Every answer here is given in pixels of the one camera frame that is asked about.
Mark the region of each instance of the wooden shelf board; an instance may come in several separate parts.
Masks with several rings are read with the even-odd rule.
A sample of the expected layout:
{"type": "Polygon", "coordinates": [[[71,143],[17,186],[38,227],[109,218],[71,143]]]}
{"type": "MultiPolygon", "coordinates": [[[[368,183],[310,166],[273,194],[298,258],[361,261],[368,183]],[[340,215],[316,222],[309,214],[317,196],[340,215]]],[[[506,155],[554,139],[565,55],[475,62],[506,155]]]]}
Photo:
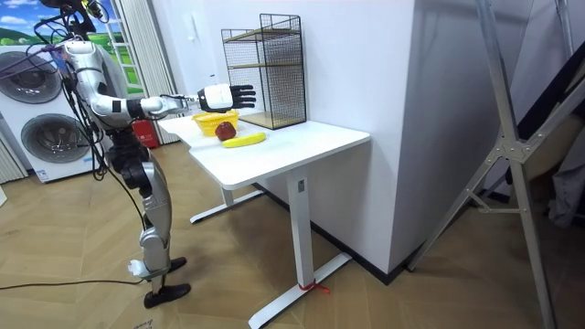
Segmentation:
{"type": "Polygon", "coordinates": [[[228,69],[249,69],[249,68],[269,68],[278,66],[294,66],[301,65],[301,62],[274,62],[274,63],[254,63],[254,64],[243,64],[243,65],[232,65],[228,66],[228,69]]]}
{"type": "Polygon", "coordinates": [[[224,39],[223,43],[257,42],[257,41],[263,41],[263,40],[270,40],[270,39],[276,38],[276,37],[295,35],[295,34],[299,34],[299,33],[300,33],[299,30],[293,30],[293,29],[289,29],[289,28],[279,28],[279,29],[264,28],[263,30],[261,28],[258,28],[258,29],[252,30],[250,32],[240,34],[240,35],[235,36],[235,37],[229,37],[227,39],[224,39]]]}
{"type": "Polygon", "coordinates": [[[294,118],[280,113],[270,113],[268,111],[240,115],[239,119],[268,129],[274,129],[272,119],[274,119],[279,126],[292,125],[303,121],[301,118],[294,118]]]}

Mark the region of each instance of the wire rack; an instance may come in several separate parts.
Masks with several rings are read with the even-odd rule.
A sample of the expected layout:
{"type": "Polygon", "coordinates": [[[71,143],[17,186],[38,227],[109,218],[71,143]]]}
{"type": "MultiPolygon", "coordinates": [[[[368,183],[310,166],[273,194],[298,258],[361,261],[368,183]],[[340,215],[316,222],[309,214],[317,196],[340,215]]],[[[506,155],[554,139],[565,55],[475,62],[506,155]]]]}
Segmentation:
{"type": "Polygon", "coordinates": [[[230,84],[256,90],[256,107],[239,118],[269,129],[306,122],[301,18],[261,14],[260,22],[254,30],[221,30],[230,84]]]}

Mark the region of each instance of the stacked washer dryer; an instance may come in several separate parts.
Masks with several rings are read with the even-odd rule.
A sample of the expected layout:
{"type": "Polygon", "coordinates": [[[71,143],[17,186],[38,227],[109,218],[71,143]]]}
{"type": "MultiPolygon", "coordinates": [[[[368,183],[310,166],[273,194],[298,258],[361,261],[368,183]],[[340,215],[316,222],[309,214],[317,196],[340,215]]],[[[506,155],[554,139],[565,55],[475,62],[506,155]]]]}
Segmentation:
{"type": "MultiPolygon", "coordinates": [[[[0,69],[22,59],[27,48],[0,47],[0,69]]],[[[28,52],[38,49],[32,47],[28,52]]],[[[80,123],[50,61],[48,53],[40,53],[2,75],[27,71],[0,80],[0,112],[41,182],[89,172],[94,166],[80,123]]]]}

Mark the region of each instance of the washing machine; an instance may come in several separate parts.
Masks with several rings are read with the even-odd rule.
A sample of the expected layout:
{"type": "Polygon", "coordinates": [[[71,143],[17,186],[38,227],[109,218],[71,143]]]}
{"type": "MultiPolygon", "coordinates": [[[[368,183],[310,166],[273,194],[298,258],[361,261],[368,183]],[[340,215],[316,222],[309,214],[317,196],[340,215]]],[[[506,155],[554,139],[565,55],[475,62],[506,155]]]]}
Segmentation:
{"type": "MultiPolygon", "coordinates": [[[[27,48],[0,47],[0,69],[24,58],[27,48]]],[[[89,172],[95,161],[50,61],[40,53],[2,76],[29,70],[0,80],[0,112],[41,182],[89,172]]]]}

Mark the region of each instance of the white desk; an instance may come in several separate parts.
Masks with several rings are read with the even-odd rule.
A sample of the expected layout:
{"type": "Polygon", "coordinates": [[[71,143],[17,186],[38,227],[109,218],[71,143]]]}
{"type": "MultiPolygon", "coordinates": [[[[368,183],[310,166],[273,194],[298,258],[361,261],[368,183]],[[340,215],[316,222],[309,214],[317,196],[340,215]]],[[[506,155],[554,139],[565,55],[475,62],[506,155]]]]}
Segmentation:
{"type": "Polygon", "coordinates": [[[319,283],[351,260],[347,254],[341,253],[317,271],[313,269],[306,165],[369,141],[368,133],[319,122],[306,122],[271,131],[240,121],[238,135],[264,132],[266,141],[228,149],[217,138],[204,137],[190,117],[160,121],[158,124],[191,146],[189,154],[221,187],[224,205],[193,216],[192,223],[262,194],[261,191],[255,191],[234,199],[231,190],[286,173],[299,285],[295,285],[254,314],[249,320],[251,328],[260,328],[310,290],[301,287],[311,287],[314,282],[319,283]]]}

